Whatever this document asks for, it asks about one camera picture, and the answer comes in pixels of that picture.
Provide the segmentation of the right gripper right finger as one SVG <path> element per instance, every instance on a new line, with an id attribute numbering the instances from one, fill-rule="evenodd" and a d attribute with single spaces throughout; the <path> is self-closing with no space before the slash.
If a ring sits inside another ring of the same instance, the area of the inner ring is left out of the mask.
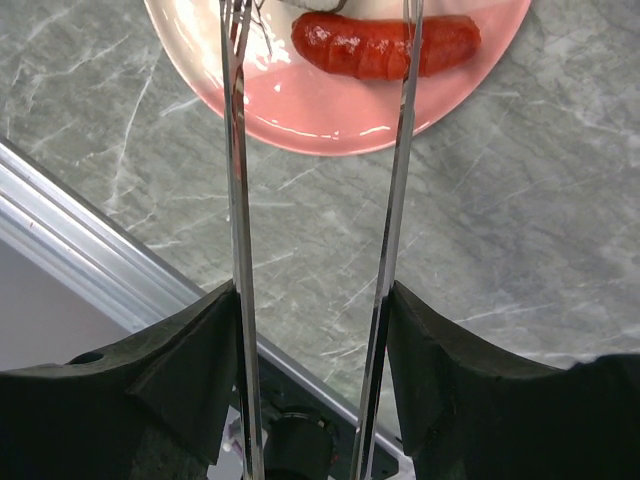
<path id="1" fill-rule="evenodd" d="M 402 284 L 388 354 L 404 452 L 419 479 L 635 479 L 639 358 L 558 369 L 445 318 Z"/>

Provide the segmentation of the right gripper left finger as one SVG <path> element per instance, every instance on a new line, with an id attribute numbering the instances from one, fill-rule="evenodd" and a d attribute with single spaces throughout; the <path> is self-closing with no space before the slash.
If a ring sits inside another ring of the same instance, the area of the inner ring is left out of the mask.
<path id="1" fill-rule="evenodd" d="M 1 375 L 5 479 L 203 479 L 236 380 L 231 283 L 65 364 Z"/>

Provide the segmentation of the red sausage toy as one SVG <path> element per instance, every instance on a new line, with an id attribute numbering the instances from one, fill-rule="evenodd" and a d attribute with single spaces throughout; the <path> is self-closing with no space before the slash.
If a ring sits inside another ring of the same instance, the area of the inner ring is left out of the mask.
<path id="1" fill-rule="evenodd" d="M 308 12 L 291 25 L 296 52 L 314 67 L 358 80 L 401 80 L 410 64 L 414 29 L 402 20 L 354 19 Z M 466 15 L 426 16 L 422 22 L 418 75 L 456 68 L 479 51 L 480 30 Z"/>

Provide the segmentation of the metal food tongs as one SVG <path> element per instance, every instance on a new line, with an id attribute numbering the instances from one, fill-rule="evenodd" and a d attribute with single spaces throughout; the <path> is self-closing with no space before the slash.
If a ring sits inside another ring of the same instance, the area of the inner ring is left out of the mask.
<path id="1" fill-rule="evenodd" d="M 406 33 L 410 42 L 410 65 L 402 83 L 385 228 L 351 461 L 350 476 L 353 479 L 369 479 L 372 476 L 378 405 L 390 323 L 390 296 L 395 281 L 415 123 L 414 104 L 422 46 L 423 6 L 421 1 L 406 1 L 403 4 Z M 265 476 L 265 455 L 255 323 L 243 70 L 252 9 L 250 1 L 222 1 L 219 4 L 233 285 L 240 307 L 241 325 L 239 392 L 244 476 L 247 479 L 262 479 Z"/>

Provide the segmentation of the sushi roll toy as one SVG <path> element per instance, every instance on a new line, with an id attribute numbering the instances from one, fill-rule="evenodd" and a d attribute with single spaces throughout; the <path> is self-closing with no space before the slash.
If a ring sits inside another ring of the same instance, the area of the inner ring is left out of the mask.
<path id="1" fill-rule="evenodd" d="M 340 12 L 347 0 L 281 0 L 282 3 L 312 12 Z"/>

